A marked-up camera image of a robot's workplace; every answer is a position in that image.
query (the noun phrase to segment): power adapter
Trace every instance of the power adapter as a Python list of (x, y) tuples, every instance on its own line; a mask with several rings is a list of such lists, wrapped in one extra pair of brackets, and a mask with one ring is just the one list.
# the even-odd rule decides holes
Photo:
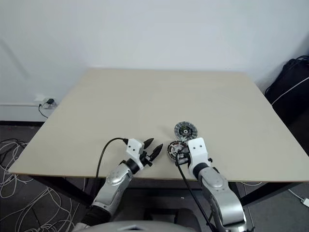
[(48, 100), (47, 100), (47, 102), (46, 102), (46, 103), (47, 103), (47, 104), (53, 104), (54, 102), (55, 102), (55, 100), (54, 100), (54, 99), (52, 99), (52, 98), (50, 98), (50, 99), (48, 99)]
[(305, 206), (309, 207), (309, 199), (305, 198), (303, 201), (301, 201), (302, 204), (304, 204)]

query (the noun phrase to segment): beige tabletop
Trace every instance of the beige tabletop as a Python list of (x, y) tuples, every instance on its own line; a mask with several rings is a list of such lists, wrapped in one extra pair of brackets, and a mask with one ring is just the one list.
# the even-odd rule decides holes
[[(102, 148), (114, 137), (164, 144), (136, 177), (180, 179), (167, 156), (176, 123), (189, 121), (215, 166), (230, 181), (309, 181), (309, 157), (256, 85), (238, 72), (90, 69), (44, 123), (10, 172), (94, 177)], [(122, 160), (107, 148), (99, 176)], [(182, 169), (187, 177), (187, 165)]]

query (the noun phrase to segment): diamond cutting disc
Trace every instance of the diamond cutting disc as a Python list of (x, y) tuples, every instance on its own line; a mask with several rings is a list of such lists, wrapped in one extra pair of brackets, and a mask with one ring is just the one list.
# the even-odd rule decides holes
[[(179, 151), (181, 151), (182, 149), (184, 149), (185, 147), (187, 147), (187, 144), (181, 142), (181, 141), (174, 141), (171, 142), (168, 145), (168, 155), (172, 160), (176, 160), (176, 155)], [(179, 164), (184, 164), (187, 163), (189, 161), (188, 158), (185, 158), (183, 156), (183, 154), (179, 154), (178, 155), (178, 163)]]
[(197, 137), (197, 128), (190, 122), (179, 122), (174, 128), (174, 133), (179, 140), (185, 142)]

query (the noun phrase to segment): white wall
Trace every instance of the white wall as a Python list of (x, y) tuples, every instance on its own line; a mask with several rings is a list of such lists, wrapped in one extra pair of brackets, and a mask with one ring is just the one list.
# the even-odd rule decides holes
[(0, 0), (0, 105), (61, 100), (88, 67), (243, 71), (264, 90), (308, 48), (308, 0)]

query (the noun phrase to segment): black cable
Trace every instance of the black cable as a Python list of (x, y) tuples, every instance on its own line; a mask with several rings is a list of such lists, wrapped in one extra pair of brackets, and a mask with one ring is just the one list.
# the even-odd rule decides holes
[(39, 228), (41, 228), (42, 225), (40, 224), (40, 221), (39, 221), (39, 219), (38, 219), (38, 217), (37, 217), (37, 214), (34, 212), (33, 207), (31, 207), (31, 210), (32, 210), (32, 212), (33, 212), (33, 214), (34, 214), (34, 216), (35, 216), (35, 219), (36, 219), (37, 222), (38, 222)]
[(191, 189), (191, 187), (190, 187), (190, 185), (189, 185), (189, 182), (188, 182), (187, 179), (185, 178), (185, 176), (184, 176), (184, 174), (183, 174), (183, 171), (182, 171), (182, 169), (181, 169), (180, 166), (179, 166), (179, 163), (178, 163), (178, 155), (179, 155), (179, 153), (177, 153), (177, 155), (176, 155), (176, 166), (177, 166), (177, 168), (178, 168), (178, 170), (179, 170), (179, 172), (180, 172), (180, 175), (182, 175), (183, 181), (184, 181), (185, 185), (187, 185), (187, 188), (188, 188), (189, 192), (191, 193), (191, 196), (193, 197), (195, 203), (197, 204), (198, 209), (200, 210), (200, 212), (202, 213), (204, 219), (206, 220), (207, 225), (209, 226), (209, 228), (211, 229), (212, 232), (216, 232), (217, 230), (216, 230), (215, 228), (213, 228), (213, 225), (212, 225), (212, 224), (210, 223), (210, 221), (208, 220), (208, 217), (207, 217), (207, 215), (206, 215), (206, 213), (205, 213), (203, 207), (201, 206), (200, 202), (198, 201), (196, 195), (193, 193), (193, 191), (192, 191), (192, 189)]
[(43, 117), (48, 118), (48, 117), (45, 116), (45, 115), (41, 112), (41, 110), (40, 110), (40, 107), (43, 107), (43, 105), (42, 105), (42, 104), (39, 104), (39, 112), (40, 112), (40, 114), (41, 114)]
[(211, 221), (212, 219), (212, 212), (211, 212), (211, 215), (209, 216), (208, 220)]
[(93, 186), (92, 186), (92, 190), (91, 190), (92, 195), (96, 195), (96, 194), (98, 193), (99, 188), (100, 188), (100, 179), (99, 179), (99, 177), (98, 177), (98, 173), (99, 173), (99, 171), (100, 171), (100, 165), (101, 165), (101, 161), (102, 161), (102, 157), (103, 157), (103, 155), (104, 155), (104, 152), (105, 152), (107, 146), (108, 146), (112, 141), (115, 141), (115, 140), (122, 140), (122, 141), (124, 141), (124, 138), (120, 138), (120, 137), (113, 138), (113, 139), (109, 140), (109, 141), (107, 142), (107, 144), (104, 146), (104, 148), (103, 148), (103, 150), (102, 150), (102, 152), (101, 152), (100, 159), (99, 159), (99, 161), (98, 161), (98, 167), (97, 167), (96, 178), (95, 178), (94, 184), (93, 184)]

